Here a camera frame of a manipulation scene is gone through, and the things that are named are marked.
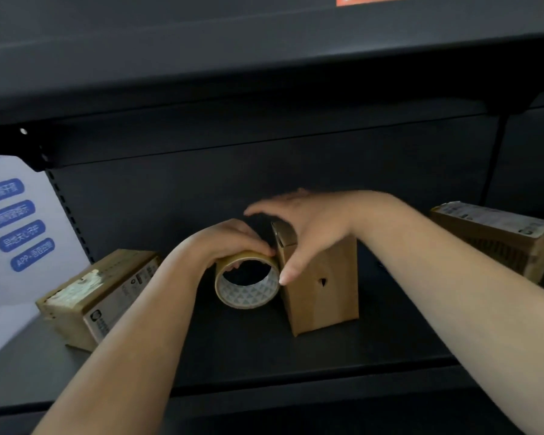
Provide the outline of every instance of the packing tape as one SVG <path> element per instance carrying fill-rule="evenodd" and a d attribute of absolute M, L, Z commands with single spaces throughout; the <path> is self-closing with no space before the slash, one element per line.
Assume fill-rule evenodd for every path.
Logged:
<path fill-rule="evenodd" d="M 252 285 L 236 285 L 224 277 L 224 272 L 228 267 L 235 263 L 251 260 L 260 261 L 270 266 L 270 272 L 260 282 Z M 278 270 L 276 261 L 261 253 L 247 250 L 219 259 L 216 262 L 216 294 L 224 304 L 233 308 L 247 310 L 266 304 L 278 293 L 280 288 L 279 278 L 280 270 Z"/>

